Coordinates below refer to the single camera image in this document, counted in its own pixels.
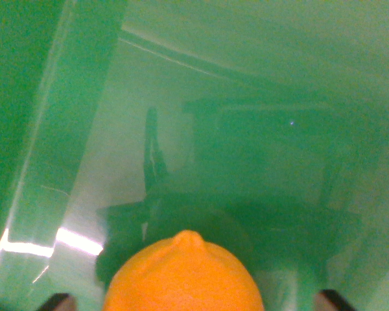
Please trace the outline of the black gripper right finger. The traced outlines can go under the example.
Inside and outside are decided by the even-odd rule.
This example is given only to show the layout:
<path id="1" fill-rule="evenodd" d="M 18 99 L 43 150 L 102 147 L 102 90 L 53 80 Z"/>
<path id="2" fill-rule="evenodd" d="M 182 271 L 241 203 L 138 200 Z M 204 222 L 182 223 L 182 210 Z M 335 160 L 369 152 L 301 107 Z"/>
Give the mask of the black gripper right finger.
<path id="1" fill-rule="evenodd" d="M 356 311 L 336 290 L 324 289 L 316 294 L 316 311 Z"/>

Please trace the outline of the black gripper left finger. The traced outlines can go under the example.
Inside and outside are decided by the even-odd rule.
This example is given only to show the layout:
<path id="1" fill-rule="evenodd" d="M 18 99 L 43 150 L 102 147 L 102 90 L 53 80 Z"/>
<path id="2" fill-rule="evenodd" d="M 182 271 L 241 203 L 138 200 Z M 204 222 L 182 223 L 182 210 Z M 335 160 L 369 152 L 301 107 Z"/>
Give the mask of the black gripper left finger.
<path id="1" fill-rule="evenodd" d="M 77 302 L 69 293 L 55 293 L 38 308 L 38 311 L 77 311 Z"/>

